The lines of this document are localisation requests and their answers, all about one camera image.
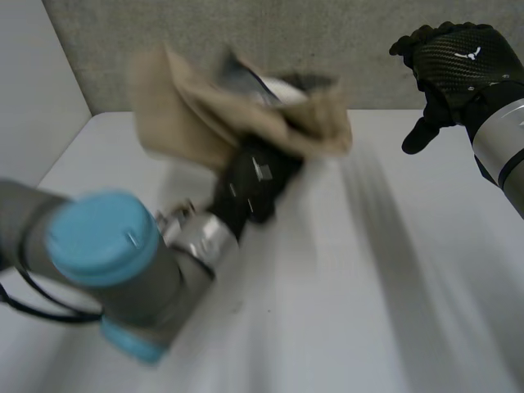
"robotic arm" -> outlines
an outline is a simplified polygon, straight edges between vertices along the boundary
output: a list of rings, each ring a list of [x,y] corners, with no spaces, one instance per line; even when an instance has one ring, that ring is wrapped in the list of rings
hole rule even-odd
[[[162,237],[152,215],[128,193],[102,192],[69,201],[0,181],[0,268],[18,269],[34,289],[73,314],[33,309],[1,287],[0,299],[54,321],[101,320],[111,343],[156,363],[214,281],[217,268],[234,257],[246,223],[263,223],[273,215],[275,200],[301,164],[249,137],[217,182],[210,206],[185,211],[173,240]],[[55,300],[29,272],[87,292],[102,304],[102,314]]]
[[[489,25],[425,25],[390,54],[404,58],[427,100],[403,150],[418,153],[440,128],[465,126],[482,175],[524,218],[524,67],[504,37]]]

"gray wall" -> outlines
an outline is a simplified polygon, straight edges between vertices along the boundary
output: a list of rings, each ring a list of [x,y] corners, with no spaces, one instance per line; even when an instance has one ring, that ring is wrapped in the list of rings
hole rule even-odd
[[[420,108],[390,45],[420,25],[498,28],[524,59],[522,0],[43,0],[92,113],[127,111],[129,54],[167,41],[204,69],[231,43],[254,64],[341,75],[352,108]]]

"black carbon fiber glove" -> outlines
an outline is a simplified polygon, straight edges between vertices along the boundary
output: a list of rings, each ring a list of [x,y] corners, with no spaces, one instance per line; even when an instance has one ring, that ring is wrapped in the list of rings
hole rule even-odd
[[[508,81],[524,84],[517,55],[489,25],[424,25],[394,43],[390,54],[404,58],[427,100],[423,117],[402,143],[408,154],[426,147],[440,128],[463,124],[464,110],[483,89]]]

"beige cloth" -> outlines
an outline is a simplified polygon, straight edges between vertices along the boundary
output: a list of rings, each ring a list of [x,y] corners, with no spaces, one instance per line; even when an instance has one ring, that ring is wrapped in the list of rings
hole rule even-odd
[[[290,106],[263,106],[218,88],[166,46],[135,56],[129,98],[144,148],[220,171],[246,133],[305,159],[349,151],[346,105],[336,85]]]

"black cable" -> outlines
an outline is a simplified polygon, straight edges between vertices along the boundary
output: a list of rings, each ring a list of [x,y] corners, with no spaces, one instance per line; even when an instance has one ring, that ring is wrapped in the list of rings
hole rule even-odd
[[[75,314],[78,315],[88,315],[88,316],[95,316],[100,315],[97,313],[93,313],[91,311],[83,311],[81,309],[77,309],[72,305],[68,305],[66,303],[63,303],[62,301],[55,299],[51,295],[49,295],[47,292],[45,292],[28,274],[27,270],[17,269],[18,274],[24,279],[27,284],[32,287],[36,292],[38,292],[40,295],[45,297],[47,300],[51,301],[55,305],[59,305],[60,307],[63,307],[64,309],[68,309],[70,311],[73,311]]]
[[[16,270],[20,274],[20,276],[24,279],[25,282],[29,284],[30,287],[32,287],[37,293],[39,293],[41,296],[43,296],[45,299],[51,301],[52,303],[59,305],[60,307],[63,307],[65,309],[68,309],[69,311],[72,311],[75,313],[75,315],[63,315],[63,314],[49,314],[48,312],[42,311],[40,309],[35,309],[29,305],[25,305],[24,303],[19,302],[16,299],[13,299],[9,296],[5,288],[0,284],[0,297],[1,301],[3,303],[8,304],[13,309],[16,309],[20,311],[21,313],[33,315],[34,317],[39,317],[55,322],[62,322],[62,323],[91,323],[99,321],[102,318],[102,313],[95,314],[88,311],[83,311],[81,309],[76,309],[75,307],[68,305],[66,303],[63,303],[62,301],[55,299],[53,296],[49,295],[47,292],[45,292],[29,275],[28,272],[28,265],[25,258],[25,243],[27,242],[27,237],[29,236],[30,232],[30,226],[29,223],[35,223],[38,222],[40,218],[44,214],[46,214],[50,207],[50,205],[56,204],[56,201],[50,200],[48,203],[43,203],[36,209],[33,214],[27,219],[27,225],[26,227],[21,231],[20,236],[20,242],[18,244],[18,261],[20,263],[20,267]]]
[[[20,311],[21,313],[33,315],[34,317],[39,317],[42,319],[47,319],[55,322],[62,323],[90,323],[100,320],[100,316],[96,314],[92,315],[59,315],[59,314],[49,314],[40,309],[35,309],[23,303],[20,303],[18,300],[13,299],[7,294],[7,291],[0,284],[0,301],[6,303],[13,309]]]

